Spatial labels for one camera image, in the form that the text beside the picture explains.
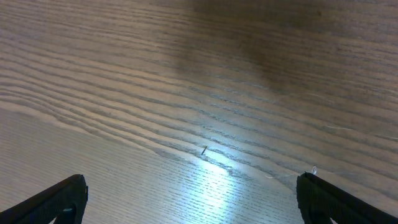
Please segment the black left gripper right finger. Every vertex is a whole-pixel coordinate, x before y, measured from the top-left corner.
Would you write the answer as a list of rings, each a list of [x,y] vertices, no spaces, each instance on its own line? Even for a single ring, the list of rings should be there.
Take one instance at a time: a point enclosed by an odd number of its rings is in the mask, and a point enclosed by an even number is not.
[[[297,202],[305,224],[388,224],[397,218],[305,172],[297,177]]]

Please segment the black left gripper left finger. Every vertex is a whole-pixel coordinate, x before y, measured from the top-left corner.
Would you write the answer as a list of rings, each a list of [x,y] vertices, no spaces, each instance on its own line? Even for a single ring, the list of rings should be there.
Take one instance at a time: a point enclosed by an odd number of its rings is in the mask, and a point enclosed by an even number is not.
[[[88,186],[81,174],[72,175],[1,212],[5,224],[81,224]]]

